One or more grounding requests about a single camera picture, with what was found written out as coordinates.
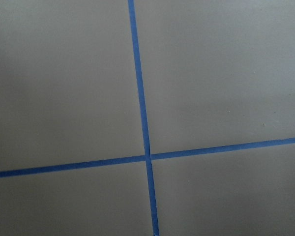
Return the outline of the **long blue tape line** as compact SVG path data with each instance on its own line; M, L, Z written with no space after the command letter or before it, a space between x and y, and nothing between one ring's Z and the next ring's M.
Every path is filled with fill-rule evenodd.
M142 135L143 135L143 143L144 143L144 157L145 157L146 170L147 170L147 184L148 184L150 211L151 211L152 231L154 236L158 236L160 235L160 233L159 233L159 223L158 223L158 213L157 213L157 202L156 202L156 194L155 194L153 166L152 166L152 159L151 159L151 153L150 153L148 118L147 118L145 91L144 91L144 83L143 83L143 76L142 76L138 32L137 32L135 3L133 0L128 1L128 10L129 10L133 55L134 55L136 80L137 80L137 90L138 90L138 98L139 98L139 106L140 106Z

